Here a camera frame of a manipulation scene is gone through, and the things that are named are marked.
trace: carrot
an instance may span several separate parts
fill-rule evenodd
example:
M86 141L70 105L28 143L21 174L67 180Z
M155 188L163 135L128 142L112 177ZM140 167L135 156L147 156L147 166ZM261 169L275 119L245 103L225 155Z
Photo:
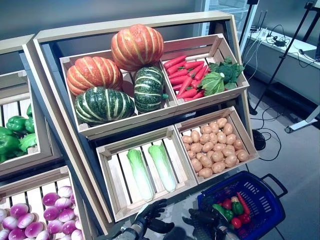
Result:
M167 70L168 68L170 68L180 62L183 62L186 59L186 57L187 57L186 55L178 56L174 59L171 59L170 61L167 61L163 66Z
M240 195L239 192L236 193L236 196L238 197L239 202L241 203L241 205L243 207L244 213L250 215L250 209L249 209L248 205L246 204L246 201L244 200L244 198Z
M170 81L170 83L171 83L172 85L178 85L178 84L182 84L187 77L188 77L187 75L185 75L185 76L178 76L178 77L169 79L169 81Z
M190 72L188 73L188 76L191 77L191 78L194 78L195 75L202 69L202 66L203 66L203 64L197 66L195 69L193 69L192 71L190 71Z
M197 94L197 90L192 88L188 91L185 91L181 93L180 95L177 95L177 99L187 99L187 98L193 98Z
M194 79L200 81L204 77L206 70L207 66L203 66L203 68L194 76Z
M187 77L184 82L182 83L182 86L177 94L177 96L180 96L181 94L183 94L186 91L186 88L190 86L192 82L192 78L191 77Z
M190 62L186 62L184 64L184 68L185 69L194 69L201 64L203 65L204 63L205 63L205 61L190 61Z
M188 70L183 69L183 70L176 71L175 73L169 75L169 79L173 79L173 78L180 77L180 76L185 76L187 74L188 74Z
M176 65L174 65L172 67L169 67L166 70L166 73L169 74L169 75L175 73L176 71L178 71L179 68L183 67L185 63L186 63L186 61L182 61L182 62L179 62L178 64L176 64Z

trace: pumpkin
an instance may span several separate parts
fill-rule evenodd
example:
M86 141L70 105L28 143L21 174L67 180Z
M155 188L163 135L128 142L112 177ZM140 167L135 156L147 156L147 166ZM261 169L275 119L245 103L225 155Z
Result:
M112 60L85 56L77 59L68 69L66 83L70 92L77 96L93 87L120 90L123 76Z
M112 37L111 51L113 60L121 69L136 71L161 58L164 40L153 28L135 24Z

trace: red carrot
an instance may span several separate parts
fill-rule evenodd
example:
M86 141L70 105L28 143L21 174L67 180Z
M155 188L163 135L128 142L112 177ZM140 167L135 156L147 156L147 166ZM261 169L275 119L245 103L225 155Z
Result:
M194 79L200 81L204 77L206 70L207 66L203 66L203 68L194 76Z
M203 65L205 63L205 61L190 61L190 62L186 62L184 64L184 68L185 69L194 69L196 67L198 67L199 65Z
M193 69L192 71L190 71L190 72L188 73L188 76L191 77L191 78L194 78L195 75L202 69L202 66L203 66L203 64L197 66L195 69Z
M171 75L173 73L175 73L176 71L178 71L179 68L183 67L185 65L186 61L182 61L182 62L179 62L178 64L172 66L172 67L169 67L167 70L166 70L166 73Z
M173 78L180 77L180 76L185 76L187 74L188 74L188 70L183 69L183 70L176 71L175 73L169 75L169 79L173 79Z
M186 91L186 88L190 86L192 82L192 78L191 77L187 77L184 82L182 83L182 86L177 94L177 96L180 96L181 94L183 94Z
M165 69L168 69L168 68L170 68L180 62L183 62L186 59L186 57L187 57L186 55L178 56L174 59L171 59L170 61L167 61L163 66Z
M172 85L182 84L187 77L188 77L188 76L185 75L185 76L178 76L178 77L175 77L175 78L171 78L171 79L170 79L170 83L171 83Z
M184 93L182 93L181 95L177 95L176 98L177 99L187 99L187 98L193 98L195 95L197 94L197 90L192 88L188 91L185 91Z

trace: leafy green vegetable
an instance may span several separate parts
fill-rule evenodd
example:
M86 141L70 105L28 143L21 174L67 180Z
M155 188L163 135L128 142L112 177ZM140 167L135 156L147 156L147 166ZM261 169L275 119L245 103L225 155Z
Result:
M141 197L145 201L151 201L154 198L154 192L152 190L148 174L142 160L141 151L130 149L126 156L129 159L132 174Z
M201 89L205 89L204 96L210 96L223 92L225 90L224 77L225 76L223 73L208 73L199 84Z
M160 146L150 146L148 148L148 152L153 159L154 165L160 176L161 182L165 190L167 190L169 193L176 190L176 181L163 143L161 143Z

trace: green bell pepper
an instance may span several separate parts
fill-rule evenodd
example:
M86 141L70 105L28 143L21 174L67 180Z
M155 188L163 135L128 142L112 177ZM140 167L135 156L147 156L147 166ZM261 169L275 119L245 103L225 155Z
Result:
M32 116L25 120L24 125L28 133L33 134L35 132L34 118Z
M244 207L241 205L240 202L233 202L232 203L232 212L236 215L241 215L244 213Z
M23 116L12 116L8 119L8 122L6 123L6 127L10 129L11 131L14 131L16 133L20 134L26 134L26 118Z

